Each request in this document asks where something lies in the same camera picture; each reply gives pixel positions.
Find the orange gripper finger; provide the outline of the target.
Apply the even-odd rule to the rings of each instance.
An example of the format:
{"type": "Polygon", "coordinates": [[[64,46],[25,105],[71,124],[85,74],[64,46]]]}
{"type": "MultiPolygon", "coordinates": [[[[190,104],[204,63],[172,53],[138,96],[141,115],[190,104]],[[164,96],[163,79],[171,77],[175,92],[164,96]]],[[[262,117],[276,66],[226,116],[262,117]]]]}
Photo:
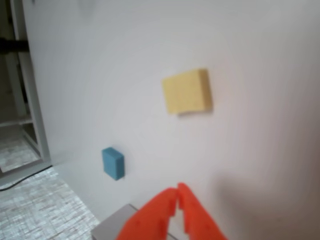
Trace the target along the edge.
{"type": "Polygon", "coordinates": [[[185,183],[179,183],[178,207],[183,211],[184,232],[190,240],[226,240],[216,222],[185,183]]]}
{"type": "Polygon", "coordinates": [[[165,240],[176,213],[178,190],[170,187],[147,202],[120,230],[118,240],[165,240]]]}

